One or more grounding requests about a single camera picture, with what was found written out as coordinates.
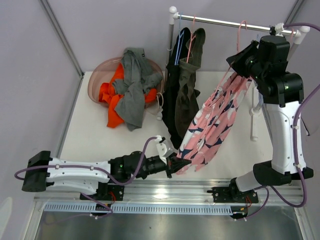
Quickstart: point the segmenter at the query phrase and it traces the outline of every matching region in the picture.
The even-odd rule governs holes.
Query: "metal floor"
[[[257,208],[250,208],[250,213]],[[267,206],[247,222],[229,216],[117,213],[50,224],[76,213],[44,212],[36,240],[302,240],[292,207]]]

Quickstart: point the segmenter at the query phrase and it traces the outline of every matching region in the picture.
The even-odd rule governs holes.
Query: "pink floral garment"
[[[192,120],[177,157],[191,160],[198,171],[216,155],[235,122],[238,107],[251,81],[233,73],[203,104]],[[189,166],[177,172],[182,174]]]

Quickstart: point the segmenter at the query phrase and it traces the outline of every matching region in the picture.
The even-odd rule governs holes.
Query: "grey wall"
[[[320,1],[307,0],[301,12],[294,22],[307,22],[320,26],[319,18]],[[288,69],[301,75],[304,84],[304,94],[307,96],[318,84],[319,79],[319,55],[320,55],[320,32],[311,29],[305,37],[301,46],[293,55]],[[314,168],[314,178],[307,180],[308,202],[307,211],[313,230],[316,234],[315,239],[320,239],[320,205],[319,205],[319,185],[320,185],[320,92],[308,103],[302,112],[306,126],[311,136],[303,139],[303,154],[307,165]]]
[[[143,47],[148,58],[162,69],[166,62],[169,7],[185,15],[274,25],[283,22],[296,0],[50,0],[66,37],[84,71],[120,57],[126,47]],[[190,27],[182,21],[181,27]],[[204,27],[202,71],[228,68],[225,59],[236,53],[237,29],[196,23]],[[257,32],[242,33],[245,47]]]
[[[2,0],[0,206],[13,198],[3,240],[21,238],[33,203],[34,195],[21,191],[22,182],[14,179],[14,173],[39,151],[57,151],[78,83],[38,1]]]

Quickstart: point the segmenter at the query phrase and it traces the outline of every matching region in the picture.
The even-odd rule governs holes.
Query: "orange cloth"
[[[116,94],[116,90],[112,83],[116,79],[124,79],[124,68],[121,63],[119,63],[118,67],[115,70],[113,77],[111,78],[110,82],[102,83],[99,91],[99,102],[101,103],[108,103],[108,123],[107,127],[115,128],[118,125],[124,123],[125,121],[117,114],[115,108],[121,98],[124,97],[123,94]],[[157,97],[157,89],[152,88],[150,89],[148,94],[144,94],[144,101],[146,103],[153,102]]]

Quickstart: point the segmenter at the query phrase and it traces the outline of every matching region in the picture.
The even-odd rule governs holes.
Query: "red wire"
[[[112,197],[112,203],[111,203],[111,204],[114,204],[115,201],[116,201],[116,196],[114,195],[114,193],[113,193],[112,191],[110,191],[109,194],[110,194],[111,197]]]
[[[248,196],[246,196],[245,197],[245,201],[247,202],[247,200],[249,201],[249,203],[250,203],[250,205],[248,206],[248,208],[250,208],[251,207],[251,205],[252,205],[252,202],[251,202],[251,200],[250,200],[250,198],[248,197]]]

